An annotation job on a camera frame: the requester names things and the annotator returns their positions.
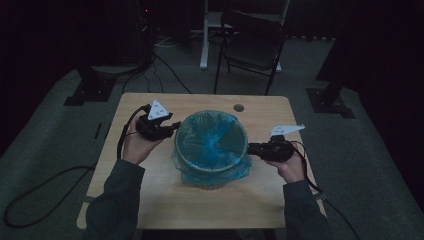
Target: hand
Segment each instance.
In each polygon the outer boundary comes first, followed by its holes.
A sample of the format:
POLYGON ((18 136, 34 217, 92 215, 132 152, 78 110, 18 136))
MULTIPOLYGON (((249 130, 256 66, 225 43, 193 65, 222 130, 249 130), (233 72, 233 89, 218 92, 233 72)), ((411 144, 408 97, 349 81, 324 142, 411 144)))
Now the hand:
POLYGON ((139 165, 150 154, 150 152, 159 145, 162 140, 149 141, 141 134, 136 133, 135 129, 138 117, 134 117, 127 131, 127 136, 124 141, 123 160, 139 165))
MULTIPOLYGON (((292 143, 293 147, 297 149, 296 143, 292 143)), ((293 156, 286 162, 273 162, 265 161, 271 166, 274 166, 278 169, 278 174, 284 178, 286 183, 293 183, 305 179, 304 166, 302 163, 302 158, 295 151, 293 156)))

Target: gray carpet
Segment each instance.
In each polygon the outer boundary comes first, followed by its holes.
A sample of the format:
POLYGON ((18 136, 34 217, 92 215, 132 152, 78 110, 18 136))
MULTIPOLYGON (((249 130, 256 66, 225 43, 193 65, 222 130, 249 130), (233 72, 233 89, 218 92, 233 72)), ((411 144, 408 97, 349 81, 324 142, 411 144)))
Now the gray carpet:
MULTIPOLYGON (((317 184, 351 221, 362 239, 424 239, 423 214, 357 94, 348 89, 341 93, 356 119, 317 114, 312 110, 305 89, 325 88, 327 85, 315 81, 315 76, 331 45, 332 42, 324 40, 288 40, 281 57, 283 72, 276 76, 269 95, 290 99, 297 122, 306 126, 301 136, 317 184)), ((206 71, 199 69, 200 41, 193 41, 190 47, 157 47, 155 52, 172 66, 191 92, 212 93, 218 55, 216 45, 210 46, 206 71)), ((145 77, 143 74, 135 76, 125 91, 162 92, 162 83, 166 93, 186 93, 162 62, 157 59, 154 65, 146 71, 145 77)), ((101 66, 96 69, 119 72, 128 67, 101 66)), ((225 70, 224 67, 219 94, 264 93, 266 80, 261 76, 242 70, 234 70, 229 75, 225 70)), ((85 103, 81 107, 63 106, 80 81, 76 71, 57 82, 0 160, 2 212, 14 197, 59 171, 91 165, 98 160, 127 78, 118 79, 108 102, 85 103)), ((10 212, 11 221, 24 224, 45 214, 83 172, 67 173, 20 202, 10 212)), ((11 229, 2 223, 0 239, 80 239, 82 230, 77 228, 76 219, 91 176, 89 173, 64 203, 41 223, 24 229, 11 229)), ((327 205, 325 208, 335 239, 354 239, 340 216, 327 205)), ((238 233, 245 239, 264 239, 259 230, 238 233)), ((276 233, 278 239, 285 239, 284 229, 277 229, 276 233)))

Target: stand base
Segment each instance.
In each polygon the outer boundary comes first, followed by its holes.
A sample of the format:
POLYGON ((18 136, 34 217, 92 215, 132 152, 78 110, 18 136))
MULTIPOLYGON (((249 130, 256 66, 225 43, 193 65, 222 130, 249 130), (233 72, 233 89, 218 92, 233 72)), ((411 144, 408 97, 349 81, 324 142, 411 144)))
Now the stand base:
POLYGON ((340 96, 337 97, 332 106, 324 106, 321 104, 321 95, 324 92, 323 89, 307 88, 306 92, 308 93, 314 112, 340 114, 343 118, 355 119, 352 110, 346 107, 340 96))
POLYGON ((80 82, 72 97, 68 97, 64 106, 82 106, 84 102, 107 102, 115 85, 115 78, 101 79, 95 91, 84 91, 84 83, 80 82))

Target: person's left hand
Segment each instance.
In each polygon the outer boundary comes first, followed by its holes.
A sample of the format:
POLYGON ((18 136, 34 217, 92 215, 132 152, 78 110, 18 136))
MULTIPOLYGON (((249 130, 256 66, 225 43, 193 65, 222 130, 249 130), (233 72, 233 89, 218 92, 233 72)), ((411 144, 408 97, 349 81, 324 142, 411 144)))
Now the person's left hand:
POLYGON ((134 117, 127 131, 124 141, 123 160, 139 165, 150 154, 150 152, 159 145, 162 140, 149 141, 135 129, 138 117, 134 117))

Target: white tag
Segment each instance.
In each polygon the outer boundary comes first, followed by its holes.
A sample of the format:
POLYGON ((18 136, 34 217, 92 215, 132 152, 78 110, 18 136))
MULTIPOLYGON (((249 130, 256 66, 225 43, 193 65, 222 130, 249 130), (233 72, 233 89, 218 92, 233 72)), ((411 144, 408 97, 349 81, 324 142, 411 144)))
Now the white tag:
POLYGON ((149 116, 147 117, 149 120, 155 120, 161 117, 166 117, 169 115, 169 112, 160 104, 160 102, 155 99, 153 100, 152 107, 150 108, 149 116))
POLYGON ((305 125, 299 126, 289 126, 289 125, 275 125, 271 132, 269 132, 270 136, 284 135, 292 132, 296 132, 305 128, 305 125))

